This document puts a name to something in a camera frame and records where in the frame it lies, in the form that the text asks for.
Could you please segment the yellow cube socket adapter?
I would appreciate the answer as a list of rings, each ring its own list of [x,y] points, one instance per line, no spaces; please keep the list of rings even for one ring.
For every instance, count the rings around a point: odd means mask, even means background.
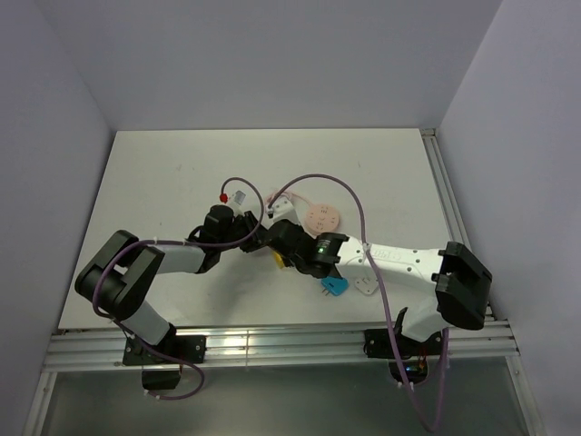
[[[272,255],[273,255],[273,258],[274,258],[276,265],[280,269],[289,267],[288,262],[279,253],[273,252]]]

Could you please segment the white plug adapter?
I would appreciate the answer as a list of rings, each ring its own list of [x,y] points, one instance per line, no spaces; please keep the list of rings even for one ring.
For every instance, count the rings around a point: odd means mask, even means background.
[[[355,288],[364,295],[372,295],[378,288],[377,279],[358,278],[354,281]]]

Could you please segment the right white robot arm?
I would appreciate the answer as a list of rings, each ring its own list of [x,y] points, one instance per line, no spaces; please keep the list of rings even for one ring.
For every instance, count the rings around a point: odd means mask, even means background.
[[[381,278],[422,294],[407,307],[393,332],[395,348],[415,352],[433,333],[449,326],[468,331],[484,327],[492,274],[462,243],[444,249],[408,249],[363,241],[342,233],[313,238],[301,226],[282,220],[266,232],[266,245],[299,273],[349,282]]]

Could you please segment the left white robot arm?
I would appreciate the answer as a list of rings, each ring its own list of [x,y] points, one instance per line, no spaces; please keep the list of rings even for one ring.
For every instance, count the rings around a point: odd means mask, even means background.
[[[206,273],[227,250],[259,250],[266,233],[252,212],[237,214],[226,205],[214,205],[183,243],[148,243],[120,230],[78,273],[74,290],[103,317],[145,341],[144,352],[155,362],[167,362],[177,351],[177,341],[175,327],[146,301],[155,276]]]

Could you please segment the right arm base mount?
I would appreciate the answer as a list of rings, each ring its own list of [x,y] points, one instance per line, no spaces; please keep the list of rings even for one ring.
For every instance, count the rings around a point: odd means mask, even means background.
[[[389,372],[397,383],[403,383],[396,364],[395,354],[391,347],[387,329],[367,329],[364,332],[363,352],[370,359],[381,359],[389,362]],[[409,382],[413,385],[425,382],[432,370],[428,357],[440,356],[444,340],[441,332],[432,334],[425,342],[416,342],[396,334],[397,346],[403,367]]]

